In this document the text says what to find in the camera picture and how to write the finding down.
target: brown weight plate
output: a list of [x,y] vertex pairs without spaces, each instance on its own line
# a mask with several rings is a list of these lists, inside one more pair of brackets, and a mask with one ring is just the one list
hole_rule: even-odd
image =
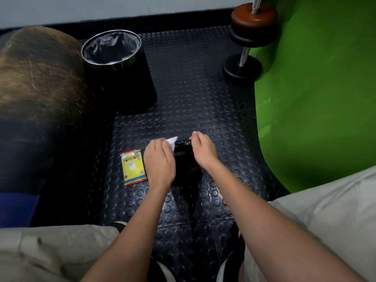
[[236,7],[231,14],[232,23],[243,28],[262,28],[275,23],[278,12],[272,6],[261,4],[256,14],[251,14],[252,3]]

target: black trash can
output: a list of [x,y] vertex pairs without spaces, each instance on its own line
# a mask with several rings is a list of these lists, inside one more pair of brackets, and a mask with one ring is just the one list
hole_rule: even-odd
[[88,85],[124,114],[147,111],[157,99],[139,35],[111,30],[87,40],[81,49]]

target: green surface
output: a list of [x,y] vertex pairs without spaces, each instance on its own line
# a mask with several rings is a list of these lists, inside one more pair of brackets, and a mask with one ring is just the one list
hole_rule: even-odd
[[293,193],[375,165],[376,0],[271,3],[282,35],[251,51],[265,72],[255,96],[270,169]]

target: metal bar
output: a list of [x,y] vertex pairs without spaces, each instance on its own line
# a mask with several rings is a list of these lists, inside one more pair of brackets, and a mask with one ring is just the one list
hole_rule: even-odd
[[251,14],[256,14],[260,8],[261,0],[253,0]]
[[251,50],[250,47],[243,47],[243,53],[241,54],[238,66],[243,67],[246,64],[250,50]]

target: hand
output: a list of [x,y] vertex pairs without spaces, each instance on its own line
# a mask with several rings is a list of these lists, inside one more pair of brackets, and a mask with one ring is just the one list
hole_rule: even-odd
[[208,135],[194,131],[191,136],[194,157],[197,163],[204,169],[219,161],[218,151]]
[[171,146],[165,138],[150,141],[145,148],[144,164],[150,187],[168,191],[175,178],[176,165]]

